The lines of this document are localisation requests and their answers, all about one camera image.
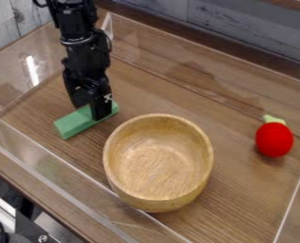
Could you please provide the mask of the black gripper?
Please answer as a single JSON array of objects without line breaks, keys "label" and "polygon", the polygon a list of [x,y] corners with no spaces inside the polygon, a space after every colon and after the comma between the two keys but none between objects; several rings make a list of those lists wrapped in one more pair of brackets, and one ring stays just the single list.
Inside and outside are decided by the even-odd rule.
[{"label": "black gripper", "polygon": [[63,30],[60,41],[66,49],[63,83],[68,98],[75,108],[88,103],[91,117],[100,121],[112,113],[112,91],[106,75],[111,65],[111,39],[102,29]]}]

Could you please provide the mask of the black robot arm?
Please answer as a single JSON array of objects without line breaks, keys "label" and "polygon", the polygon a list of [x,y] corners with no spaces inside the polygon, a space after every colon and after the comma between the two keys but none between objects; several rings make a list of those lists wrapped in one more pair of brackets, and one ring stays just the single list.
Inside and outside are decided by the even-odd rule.
[{"label": "black robot arm", "polygon": [[92,0],[32,0],[47,8],[60,44],[66,50],[62,59],[63,83],[72,105],[88,106],[91,117],[99,121],[112,112],[112,90],[107,77],[112,44],[104,30],[95,26],[96,6]]}]

